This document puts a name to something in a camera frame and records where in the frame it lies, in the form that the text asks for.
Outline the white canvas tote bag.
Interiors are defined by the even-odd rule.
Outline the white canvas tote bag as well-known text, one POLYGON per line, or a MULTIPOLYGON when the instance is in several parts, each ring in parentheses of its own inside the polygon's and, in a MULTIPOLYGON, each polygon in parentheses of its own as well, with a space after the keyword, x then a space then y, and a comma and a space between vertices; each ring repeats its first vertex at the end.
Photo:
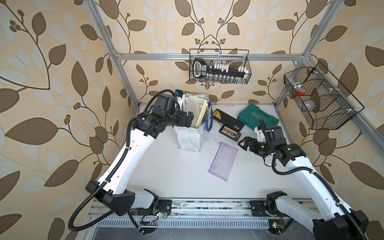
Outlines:
POLYGON ((200 152, 204 134, 210 132, 213 126, 212 102, 204 94, 194 95, 185 92, 179 103, 184 112, 192 112, 194 117, 189 128, 174 127, 179 144, 178 148, 200 152))

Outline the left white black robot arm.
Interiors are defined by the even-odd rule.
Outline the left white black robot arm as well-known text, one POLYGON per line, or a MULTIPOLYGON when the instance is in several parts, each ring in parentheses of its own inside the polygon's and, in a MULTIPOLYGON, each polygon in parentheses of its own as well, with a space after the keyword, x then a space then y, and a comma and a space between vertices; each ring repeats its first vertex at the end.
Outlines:
POLYGON ((142 209, 146 215, 152 215, 157 211, 159 197, 148 189, 136 193, 129 191, 127 184, 139 160, 160 133, 169 126, 189 128, 192 125, 194 114, 182 111, 179 98, 180 95, 172 90, 160 91, 152 97, 143 112, 129 121, 125 145, 106 172, 98 180, 87 184, 86 190, 90 195, 71 215, 68 222, 70 231, 85 230, 116 214, 128 215, 137 230, 142 234, 145 232, 134 220, 131 211, 142 209), (88 224, 75 226, 76 217, 93 199, 106 206, 109 212, 88 224))

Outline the purple pouch cream edge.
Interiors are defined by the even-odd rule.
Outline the purple pouch cream edge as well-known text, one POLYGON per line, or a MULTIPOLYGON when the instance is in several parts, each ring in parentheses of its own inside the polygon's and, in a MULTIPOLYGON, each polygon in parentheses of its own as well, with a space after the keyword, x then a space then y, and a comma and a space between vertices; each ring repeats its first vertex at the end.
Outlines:
POLYGON ((235 162, 238 149, 226 143, 219 143, 219 149, 209 169, 209 173, 227 182, 235 162))

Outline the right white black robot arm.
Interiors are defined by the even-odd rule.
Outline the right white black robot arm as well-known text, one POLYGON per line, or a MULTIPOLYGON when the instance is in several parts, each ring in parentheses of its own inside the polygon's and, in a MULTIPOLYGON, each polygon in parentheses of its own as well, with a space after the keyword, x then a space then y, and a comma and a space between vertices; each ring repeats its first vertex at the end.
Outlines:
POLYGON ((265 159, 272 156, 270 168, 279 176, 294 175, 314 201, 314 212, 282 191, 267 195, 265 212, 271 217, 285 214, 314 234, 317 240, 365 240, 368 217, 355 211, 315 170, 297 144, 287 144, 279 126, 266 126, 260 120, 257 138, 245 137, 238 145, 265 159))

